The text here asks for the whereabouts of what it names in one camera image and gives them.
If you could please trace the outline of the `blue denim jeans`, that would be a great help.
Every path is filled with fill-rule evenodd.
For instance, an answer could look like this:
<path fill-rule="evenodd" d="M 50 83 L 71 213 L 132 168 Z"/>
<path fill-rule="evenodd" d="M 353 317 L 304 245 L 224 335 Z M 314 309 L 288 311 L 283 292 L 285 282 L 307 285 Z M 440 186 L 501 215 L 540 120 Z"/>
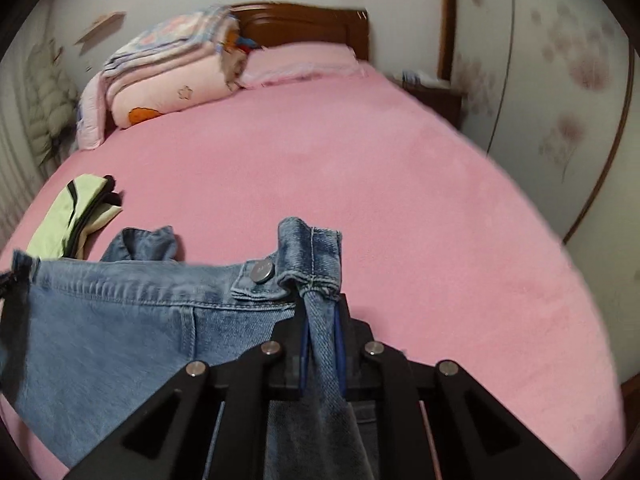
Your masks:
<path fill-rule="evenodd" d="M 27 427 L 74 466 L 191 361 L 230 362 L 298 304 L 309 323 L 302 398 L 271 405 L 269 479 L 369 479 L 336 371 L 339 232 L 287 218 L 276 251 L 231 266 L 175 260 L 174 232 L 126 229 L 101 260 L 14 252 L 1 322 L 1 389 Z"/>

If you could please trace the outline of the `pink bed sheet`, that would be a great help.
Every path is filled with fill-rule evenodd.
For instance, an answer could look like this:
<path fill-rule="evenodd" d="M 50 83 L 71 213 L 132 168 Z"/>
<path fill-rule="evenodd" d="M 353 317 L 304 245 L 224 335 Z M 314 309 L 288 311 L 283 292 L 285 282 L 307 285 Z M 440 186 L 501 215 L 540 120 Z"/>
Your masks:
<path fill-rule="evenodd" d="M 286 217 L 340 231 L 349 307 L 378 338 L 458 361 L 579 477 L 623 451 L 608 335 L 559 239 L 499 167 L 375 70 L 115 131 L 47 180 L 10 249 L 80 174 L 109 174 L 124 196 L 90 259 L 127 226 L 171 226 L 182 258 L 209 264 L 272 252 Z"/>

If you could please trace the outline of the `light green black garment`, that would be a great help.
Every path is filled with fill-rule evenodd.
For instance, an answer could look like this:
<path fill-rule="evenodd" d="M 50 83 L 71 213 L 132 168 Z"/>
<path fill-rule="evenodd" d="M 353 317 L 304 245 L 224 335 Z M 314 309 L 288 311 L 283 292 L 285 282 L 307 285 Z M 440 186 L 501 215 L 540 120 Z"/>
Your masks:
<path fill-rule="evenodd" d="M 112 176 L 81 174 L 58 193 L 26 252 L 40 259 L 85 258 L 88 238 L 122 212 Z"/>

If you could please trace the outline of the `dark wooden nightstand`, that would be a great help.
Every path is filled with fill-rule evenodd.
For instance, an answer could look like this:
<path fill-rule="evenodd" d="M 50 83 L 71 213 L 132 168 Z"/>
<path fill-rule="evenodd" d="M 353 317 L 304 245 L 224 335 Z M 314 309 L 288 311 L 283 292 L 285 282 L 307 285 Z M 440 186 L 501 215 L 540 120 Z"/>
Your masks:
<path fill-rule="evenodd" d="M 464 94 L 451 88 L 447 81 L 423 82 L 410 76 L 393 77 L 392 81 L 454 128 L 461 127 Z"/>

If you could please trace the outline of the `folded pink cartoon quilt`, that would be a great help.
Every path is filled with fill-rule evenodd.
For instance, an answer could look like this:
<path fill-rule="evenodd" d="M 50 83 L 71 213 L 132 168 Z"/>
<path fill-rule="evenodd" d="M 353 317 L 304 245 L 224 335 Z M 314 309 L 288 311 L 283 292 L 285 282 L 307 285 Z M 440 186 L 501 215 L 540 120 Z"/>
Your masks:
<path fill-rule="evenodd" d="M 203 103 L 228 98 L 239 89 L 246 53 L 223 50 L 171 67 L 135 82 L 110 86 L 97 74 L 85 86 L 78 105 L 76 141 L 81 151 L 94 150 L 106 137 L 107 121 L 131 126 Z"/>

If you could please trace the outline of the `beige puffer jacket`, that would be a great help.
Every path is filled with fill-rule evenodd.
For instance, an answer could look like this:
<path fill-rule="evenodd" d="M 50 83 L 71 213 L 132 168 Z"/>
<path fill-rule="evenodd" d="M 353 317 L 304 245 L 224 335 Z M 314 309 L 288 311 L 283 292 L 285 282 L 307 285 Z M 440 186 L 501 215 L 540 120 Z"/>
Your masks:
<path fill-rule="evenodd" d="M 62 134 L 76 124 L 77 89 L 63 70 L 53 40 L 44 40 L 29 52 L 24 83 L 27 137 L 41 166 L 54 156 Z"/>

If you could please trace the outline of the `pink pillow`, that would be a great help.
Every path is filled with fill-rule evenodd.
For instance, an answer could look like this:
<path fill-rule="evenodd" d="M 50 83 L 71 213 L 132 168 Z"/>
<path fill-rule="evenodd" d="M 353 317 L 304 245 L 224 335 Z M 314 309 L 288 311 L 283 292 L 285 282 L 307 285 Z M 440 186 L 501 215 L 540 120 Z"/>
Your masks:
<path fill-rule="evenodd" d="M 238 83 L 245 89 L 257 89 L 293 81 L 366 75 L 366 66 L 346 44 L 307 41 L 254 50 Z"/>

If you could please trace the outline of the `sliding wardrobe door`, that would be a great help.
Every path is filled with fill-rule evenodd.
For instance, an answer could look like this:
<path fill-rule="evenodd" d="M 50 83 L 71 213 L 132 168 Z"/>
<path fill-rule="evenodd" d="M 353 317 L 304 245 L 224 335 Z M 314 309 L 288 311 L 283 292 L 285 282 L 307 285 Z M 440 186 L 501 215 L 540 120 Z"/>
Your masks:
<path fill-rule="evenodd" d="M 558 237 L 596 196 L 633 81 L 631 44 L 602 0 L 457 0 L 461 130 Z"/>

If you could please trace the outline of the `folded floral blue blanket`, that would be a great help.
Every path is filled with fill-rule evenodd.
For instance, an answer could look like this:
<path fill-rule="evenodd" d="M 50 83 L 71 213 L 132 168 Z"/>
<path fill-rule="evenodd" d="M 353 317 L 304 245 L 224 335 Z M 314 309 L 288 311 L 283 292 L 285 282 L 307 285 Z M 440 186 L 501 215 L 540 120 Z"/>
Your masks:
<path fill-rule="evenodd" d="M 106 78 L 117 78 L 130 70 L 172 61 L 183 55 L 218 53 L 228 32 L 239 23 L 228 6 L 208 6 L 180 14 L 140 32 L 113 53 L 103 65 Z"/>

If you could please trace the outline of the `dark wooden headboard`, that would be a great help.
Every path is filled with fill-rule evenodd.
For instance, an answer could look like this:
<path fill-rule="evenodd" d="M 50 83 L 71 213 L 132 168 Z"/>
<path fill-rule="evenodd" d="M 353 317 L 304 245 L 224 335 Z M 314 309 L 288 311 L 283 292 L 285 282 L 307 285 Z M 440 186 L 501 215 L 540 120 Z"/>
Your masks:
<path fill-rule="evenodd" d="M 370 60 L 369 15 L 363 9 L 325 8 L 285 2 L 236 4 L 241 35 L 270 48 L 296 42 L 332 42 L 350 47 L 360 61 Z"/>

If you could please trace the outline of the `wooden wall shelf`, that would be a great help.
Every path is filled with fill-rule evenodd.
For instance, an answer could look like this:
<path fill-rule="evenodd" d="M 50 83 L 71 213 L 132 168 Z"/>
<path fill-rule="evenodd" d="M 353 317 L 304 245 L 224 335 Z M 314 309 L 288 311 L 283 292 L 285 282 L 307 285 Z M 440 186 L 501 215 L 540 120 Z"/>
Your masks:
<path fill-rule="evenodd" d="M 114 11 L 99 16 L 76 40 L 76 44 L 84 44 L 85 42 L 96 36 L 99 32 L 102 32 L 102 30 L 106 29 L 108 26 L 111 26 L 111 24 L 122 20 L 125 16 L 125 11 Z"/>

